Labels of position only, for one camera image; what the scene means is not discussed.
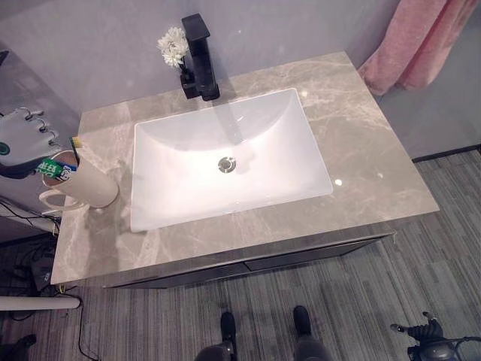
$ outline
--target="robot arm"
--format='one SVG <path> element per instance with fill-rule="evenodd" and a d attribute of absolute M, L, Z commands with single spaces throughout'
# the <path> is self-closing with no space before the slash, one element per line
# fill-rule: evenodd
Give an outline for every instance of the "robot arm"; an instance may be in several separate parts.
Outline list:
<path fill-rule="evenodd" d="M 429 312 L 422 313 L 428 323 L 419 326 L 401 326 L 396 323 L 391 329 L 407 333 L 419 342 L 419 345 L 407 348 L 411 361 L 461 361 L 457 353 L 458 346 L 465 341 L 481 341 L 479 337 L 447 339 L 443 337 L 443 328 Z"/>
<path fill-rule="evenodd" d="M 0 117 L 0 175 L 21 179 L 31 174 L 41 160 L 60 151 L 57 133 L 40 118 L 41 111 L 26 108 Z"/>

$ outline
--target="white pipe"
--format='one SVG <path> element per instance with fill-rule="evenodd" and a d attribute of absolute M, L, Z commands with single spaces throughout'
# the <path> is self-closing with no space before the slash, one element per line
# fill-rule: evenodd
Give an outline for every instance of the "white pipe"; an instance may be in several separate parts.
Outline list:
<path fill-rule="evenodd" d="M 74 297 L 10 297 L 0 296 L 0 311 L 59 310 L 77 308 Z"/>

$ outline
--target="marble countertop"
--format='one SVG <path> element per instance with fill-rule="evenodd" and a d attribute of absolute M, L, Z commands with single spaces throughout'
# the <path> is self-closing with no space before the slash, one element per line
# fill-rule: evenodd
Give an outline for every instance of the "marble countertop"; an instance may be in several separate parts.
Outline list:
<path fill-rule="evenodd" d="M 211 102 L 187 100 L 178 89 L 84 113 L 80 153 L 115 179 L 120 192 L 106 208 L 64 212 L 52 283 L 438 211 L 345 53 L 220 81 L 217 103 L 290 87 L 298 91 L 334 192 L 148 232 L 130 230 L 134 125 L 210 107 Z M 336 185 L 335 180 L 341 180 L 342 185 Z"/>

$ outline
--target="black shoe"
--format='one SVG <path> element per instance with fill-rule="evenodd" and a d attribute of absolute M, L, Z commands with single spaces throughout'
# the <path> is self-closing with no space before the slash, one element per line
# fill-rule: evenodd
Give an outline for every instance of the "black shoe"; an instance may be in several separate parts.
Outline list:
<path fill-rule="evenodd" d="M 298 337 L 310 335 L 309 312 L 307 312 L 306 308 L 304 306 L 295 306 L 293 314 Z"/>
<path fill-rule="evenodd" d="M 230 341 L 232 343 L 231 360 L 237 359 L 237 345 L 235 344 L 235 319 L 230 312 L 224 312 L 220 317 L 220 332 L 222 333 L 222 341 Z"/>

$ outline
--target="white sink basin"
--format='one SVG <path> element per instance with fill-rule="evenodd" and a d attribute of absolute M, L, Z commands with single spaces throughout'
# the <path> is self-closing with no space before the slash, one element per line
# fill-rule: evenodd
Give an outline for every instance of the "white sink basin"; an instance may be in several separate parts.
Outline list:
<path fill-rule="evenodd" d="M 134 232 L 330 193 L 295 89 L 135 126 Z"/>

